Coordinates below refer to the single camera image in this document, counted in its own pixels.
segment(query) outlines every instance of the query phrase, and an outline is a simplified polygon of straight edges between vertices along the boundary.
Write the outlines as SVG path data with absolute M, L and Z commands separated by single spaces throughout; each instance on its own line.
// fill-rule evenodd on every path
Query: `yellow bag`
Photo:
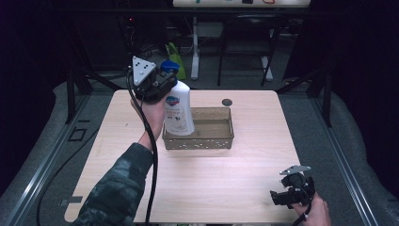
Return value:
M 185 77 L 185 68 L 184 64 L 182 62 L 182 58 L 179 55 L 179 51 L 177 51 L 176 46 L 170 42 L 169 44 L 166 44 L 168 55 L 169 55 L 169 60 L 179 64 L 179 72 L 176 74 L 177 78 L 179 80 L 184 80 Z

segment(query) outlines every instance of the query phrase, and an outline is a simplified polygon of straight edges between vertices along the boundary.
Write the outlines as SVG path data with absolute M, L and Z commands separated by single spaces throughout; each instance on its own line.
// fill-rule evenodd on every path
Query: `chair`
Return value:
M 221 43 L 219 46 L 219 69 L 217 85 L 220 86 L 222 69 L 238 69 L 222 67 L 223 57 L 227 54 L 242 56 L 267 57 L 267 65 L 254 69 L 263 69 L 263 86 L 267 71 L 270 68 L 273 53 L 279 39 L 280 31 L 287 25 L 287 19 L 276 15 L 249 14 L 237 15 L 223 25 Z

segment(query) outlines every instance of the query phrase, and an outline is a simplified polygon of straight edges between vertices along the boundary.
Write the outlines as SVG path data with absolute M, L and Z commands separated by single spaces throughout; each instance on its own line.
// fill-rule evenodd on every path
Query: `human hand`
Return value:
M 308 206 L 299 203 L 292 204 L 296 213 L 302 215 Z M 311 201 L 311 211 L 306 221 L 303 221 L 304 226 L 330 226 L 331 219 L 329 218 L 327 203 L 317 194 L 314 193 L 313 200 Z
M 165 118 L 165 101 L 166 98 L 168 97 L 168 94 L 162 98 L 157 103 L 154 104 L 148 104 L 146 102 L 141 103 L 141 101 L 138 101 L 138 104 L 141 105 L 141 109 L 146 116 L 147 122 L 149 123 L 153 136 L 155 137 L 155 140 L 159 138 L 162 132 L 162 127 L 164 125 L 164 118 Z M 135 109 L 137 112 L 138 116 L 141 118 L 141 114 L 139 113 L 139 110 L 137 109 L 135 103 L 133 100 L 130 100 L 130 104 L 132 107 Z M 147 131 L 144 132 L 143 136 L 141 139 L 138 141 L 141 145 L 144 147 L 148 148 L 149 150 L 152 150 L 151 146 L 151 140 L 150 136 L 148 135 Z

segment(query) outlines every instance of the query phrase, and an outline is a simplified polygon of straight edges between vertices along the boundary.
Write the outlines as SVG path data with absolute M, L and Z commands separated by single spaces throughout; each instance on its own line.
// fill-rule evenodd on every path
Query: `wooden tabletop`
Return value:
M 243 4 L 242 0 L 173 0 L 177 8 L 307 8 L 311 0 L 275 0 L 267 4 L 263 0 L 253 0 L 252 4 Z
M 232 100 L 234 139 L 231 149 L 168 151 L 157 140 L 158 182 L 150 222 L 279 223 L 296 214 L 276 206 L 270 190 L 286 191 L 279 172 L 299 164 L 276 92 L 267 90 L 192 90 L 191 106 L 222 106 Z M 137 141 L 144 128 L 130 106 L 127 90 L 118 90 L 88 156 L 73 196 L 83 201 L 116 159 Z M 152 186 L 152 169 L 135 222 L 144 222 Z M 82 203 L 65 214 L 74 221 Z

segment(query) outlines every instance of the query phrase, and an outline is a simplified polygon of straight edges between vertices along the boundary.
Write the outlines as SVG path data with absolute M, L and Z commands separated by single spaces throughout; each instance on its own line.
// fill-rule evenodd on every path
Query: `black curtain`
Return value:
M 346 103 L 362 133 L 368 164 L 399 198 L 399 4 L 397 1 L 312 0 L 310 11 L 348 11 L 341 20 L 306 20 L 285 78 L 301 77 L 324 65 L 335 39 L 344 51 L 332 71 L 332 90 Z
M 66 80 L 68 61 L 40 5 L 32 0 L 0 4 L 0 194 L 3 194 L 52 113 L 56 100 L 53 89 Z

